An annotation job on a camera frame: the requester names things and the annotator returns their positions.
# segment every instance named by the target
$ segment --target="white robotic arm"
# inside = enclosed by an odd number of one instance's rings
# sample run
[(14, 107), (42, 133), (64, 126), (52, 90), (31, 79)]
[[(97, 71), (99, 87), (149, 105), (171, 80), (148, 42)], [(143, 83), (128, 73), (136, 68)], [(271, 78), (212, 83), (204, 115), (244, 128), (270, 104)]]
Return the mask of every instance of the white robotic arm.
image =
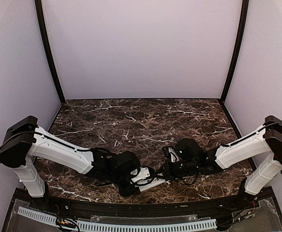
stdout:
[(214, 174), (223, 169), (268, 152), (267, 158), (243, 183), (242, 191), (254, 196), (282, 170), (282, 121), (269, 116), (264, 125), (227, 145), (203, 151), (193, 139), (182, 139), (175, 147), (164, 147), (168, 158), (157, 171), (141, 167), (129, 151), (116, 155), (103, 148), (88, 149), (61, 140), (37, 126), (29, 116), (7, 130), (0, 147), (0, 163), (12, 168), (32, 197), (43, 197), (47, 186), (39, 177), (33, 157), (41, 157), (68, 166), (89, 177), (109, 181), (119, 187), (122, 196), (140, 193), (186, 174)]

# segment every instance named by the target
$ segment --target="wall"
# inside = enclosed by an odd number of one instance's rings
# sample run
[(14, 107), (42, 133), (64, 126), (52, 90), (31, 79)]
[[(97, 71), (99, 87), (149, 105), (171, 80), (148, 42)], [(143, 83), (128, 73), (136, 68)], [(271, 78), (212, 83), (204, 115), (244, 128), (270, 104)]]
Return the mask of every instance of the wall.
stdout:
[[(282, 119), (282, 1), (251, 0), (226, 106), (243, 135), (268, 115)], [(264, 155), (256, 157), (259, 165)], [(282, 175), (271, 182), (282, 210)]]
[(67, 99), (219, 98), (241, 0), (44, 0)]
[[(0, 0), (0, 145), (8, 127), (28, 115), (48, 128), (59, 107), (34, 0)], [(0, 231), (16, 186), (13, 171), (0, 165)]]

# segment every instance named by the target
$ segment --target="perforated strip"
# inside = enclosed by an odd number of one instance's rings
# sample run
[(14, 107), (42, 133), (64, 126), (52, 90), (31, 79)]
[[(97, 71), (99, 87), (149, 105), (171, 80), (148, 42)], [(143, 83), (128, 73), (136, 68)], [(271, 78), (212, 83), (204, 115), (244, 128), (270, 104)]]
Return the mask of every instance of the perforated strip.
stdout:
[[(19, 207), (18, 214), (47, 225), (56, 225), (55, 216), (32, 209)], [(215, 219), (159, 226), (112, 225), (81, 220), (78, 220), (77, 224), (82, 232), (194, 232), (217, 228)]]

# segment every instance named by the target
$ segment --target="black vertical post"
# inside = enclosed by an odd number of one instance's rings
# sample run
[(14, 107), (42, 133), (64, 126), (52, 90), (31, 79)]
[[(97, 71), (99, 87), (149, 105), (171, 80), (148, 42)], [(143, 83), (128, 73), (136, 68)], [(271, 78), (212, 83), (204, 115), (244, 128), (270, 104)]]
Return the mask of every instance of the black vertical post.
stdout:
[(53, 60), (53, 56), (51, 52), (51, 47), (50, 47), (50, 43), (48, 39), (48, 34), (46, 31), (41, 0), (35, 0), (35, 4), (36, 4), (37, 18), (38, 18), (38, 23), (39, 23), (39, 28), (40, 28), (41, 38), (42, 38), (42, 42), (44, 46), (45, 55), (48, 60), (50, 72), (52, 75), (52, 79), (53, 79), (59, 100), (63, 104), (66, 100), (65, 100), (64, 93), (63, 93), (62, 87), (60, 86), (59, 78), (56, 72), (56, 68), (55, 68), (55, 64), (54, 64), (54, 60)]
[(246, 23), (246, 17), (247, 17), (247, 11), (248, 11), (248, 2), (249, 2), (249, 0), (243, 0), (242, 1), (242, 9), (241, 9), (237, 38), (236, 38), (236, 42), (235, 42), (235, 45), (234, 45), (231, 63), (230, 63), (227, 79), (226, 79), (226, 82), (225, 82), (224, 90), (223, 90), (223, 93), (220, 97), (220, 100), (221, 100), (222, 103), (225, 103), (225, 101), (226, 101), (226, 98), (227, 98), (227, 95), (228, 95), (228, 92), (229, 92), (229, 89), (230, 89), (231, 81), (232, 81), (232, 78), (233, 78), (233, 75), (234, 75), (234, 71), (235, 71), (235, 68), (236, 68), (236, 65), (237, 65), (237, 61), (238, 61), (238, 57), (239, 57), (239, 53), (240, 53), (240, 48), (241, 48), (241, 44), (242, 44), (242, 39), (243, 39), (243, 34), (244, 34), (245, 23)]

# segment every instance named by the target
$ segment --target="brown marble tabletop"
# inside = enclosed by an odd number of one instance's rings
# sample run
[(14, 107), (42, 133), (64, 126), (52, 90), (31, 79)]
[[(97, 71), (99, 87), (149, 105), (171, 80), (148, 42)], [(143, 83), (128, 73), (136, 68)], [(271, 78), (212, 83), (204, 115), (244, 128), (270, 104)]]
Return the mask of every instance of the brown marble tabletop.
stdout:
[[(51, 133), (83, 147), (104, 147), (117, 154), (133, 151), (142, 166), (156, 169), (165, 161), (161, 148), (182, 138), (195, 139), (205, 150), (237, 138), (217, 100), (196, 99), (67, 101)], [(235, 195), (243, 178), (252, 173), (245, 160), (223, 173), (200, 175), (192, 186), (172, 181), (124, 198), (114, 185), (97, 187), (96, 180), (52, 161), (37, 158), (35, 166), (52, 196), (126, 204), (183, 203)]]

